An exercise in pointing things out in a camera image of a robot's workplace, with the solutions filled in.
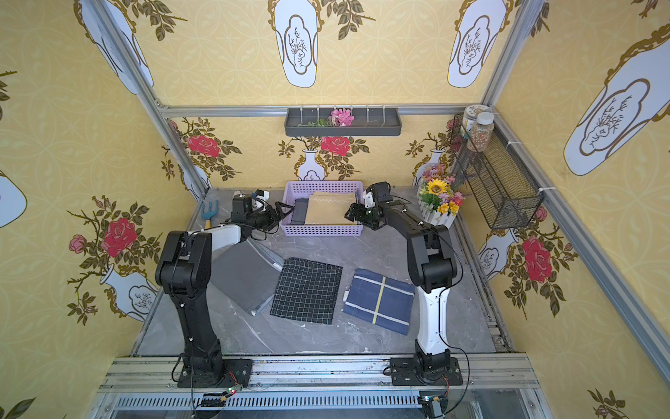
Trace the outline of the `grey plaid pillowcase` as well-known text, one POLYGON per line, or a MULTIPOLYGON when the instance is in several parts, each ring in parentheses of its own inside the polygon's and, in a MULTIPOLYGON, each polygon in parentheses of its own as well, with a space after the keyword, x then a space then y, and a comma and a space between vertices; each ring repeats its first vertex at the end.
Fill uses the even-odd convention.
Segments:
POLYGON ((307 212, 309 209, 309 198, 297 198, 294 203, 294 209, 291 217, 291 225, 305 225, 307 212))

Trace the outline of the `yellow pillowcase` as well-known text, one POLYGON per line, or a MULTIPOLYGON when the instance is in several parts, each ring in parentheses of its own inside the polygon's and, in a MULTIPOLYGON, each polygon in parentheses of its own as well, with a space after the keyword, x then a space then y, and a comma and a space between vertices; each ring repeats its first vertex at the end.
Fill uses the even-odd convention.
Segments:
POLYGON ((351 204, 356 204, 354 193, 315 192, 309 197, 306 225, 355 225, 345 218, 351 204))

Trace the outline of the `black grid pillowcase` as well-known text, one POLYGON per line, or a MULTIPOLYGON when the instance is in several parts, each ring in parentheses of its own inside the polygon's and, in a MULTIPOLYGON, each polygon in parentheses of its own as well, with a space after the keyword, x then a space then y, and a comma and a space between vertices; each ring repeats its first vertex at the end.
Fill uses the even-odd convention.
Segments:
POLYGON ((343 267, 304 258, 284 260, 270 315, 291 321, 333 324, 343 267))

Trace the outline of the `blue striped pillowcase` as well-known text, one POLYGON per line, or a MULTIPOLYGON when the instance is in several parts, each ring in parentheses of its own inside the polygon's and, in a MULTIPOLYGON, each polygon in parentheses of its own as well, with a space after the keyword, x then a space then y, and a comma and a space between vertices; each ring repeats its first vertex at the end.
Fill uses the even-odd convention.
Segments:
POLYGON ((343 312, 372 325, 408 335, 415 288, 377 272, 356 269, 344 295, 343 312))

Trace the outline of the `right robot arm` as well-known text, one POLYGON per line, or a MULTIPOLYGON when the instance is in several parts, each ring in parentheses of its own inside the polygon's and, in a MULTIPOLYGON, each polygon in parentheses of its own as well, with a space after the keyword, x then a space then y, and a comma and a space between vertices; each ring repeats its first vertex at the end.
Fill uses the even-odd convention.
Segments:
POLYGON ((419 291, 420 322, 412 368, 422 379, 449 369, 451 347, 446 332, 448 292, 458 283, 462 264, 451 243, 448 228, 432 225, 394 198, 389 183, 366 189, 361 204, 345 214, 371 230, 394 228, 406 240, 408 274, 419 291))

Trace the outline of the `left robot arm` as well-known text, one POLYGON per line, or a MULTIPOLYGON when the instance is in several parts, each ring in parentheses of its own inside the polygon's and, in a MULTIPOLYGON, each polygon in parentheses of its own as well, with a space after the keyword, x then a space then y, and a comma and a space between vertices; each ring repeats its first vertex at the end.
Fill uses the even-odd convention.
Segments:
POLYGON ((213 251, 242 243, 255 230, 269 234, 293 211, 292 205, 270 205, 257 193, 240 193, 234 195, 231 216, 224 223, 167 235, 155 280, 176 307, 184 338, 183 372, 188 378, 214 386, 236 374, 223 359, 209 316, 206 293, 213 251))

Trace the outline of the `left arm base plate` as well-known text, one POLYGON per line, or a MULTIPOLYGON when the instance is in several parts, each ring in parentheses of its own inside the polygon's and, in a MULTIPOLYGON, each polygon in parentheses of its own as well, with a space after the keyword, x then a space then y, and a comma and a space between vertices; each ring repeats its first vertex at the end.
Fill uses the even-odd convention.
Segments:
POLYGON ((253 360, 244 358, 214 359, 214 361, 186 360, 180 376, 179 388, 229 388, 234 385, 249 386, 253 360))

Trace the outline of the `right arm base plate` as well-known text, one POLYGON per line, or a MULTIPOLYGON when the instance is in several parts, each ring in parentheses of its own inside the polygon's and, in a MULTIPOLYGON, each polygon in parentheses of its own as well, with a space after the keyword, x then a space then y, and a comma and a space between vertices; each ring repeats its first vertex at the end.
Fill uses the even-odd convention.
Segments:
POLYGON ((455 357, 451 357, 448 364, 428 371, 424 371, 418 361, 413 358, 392 358, 382 374, 389 376, 396 387, 447 386, 448 384, 460 386, 464 384, 462 370, 455 357))

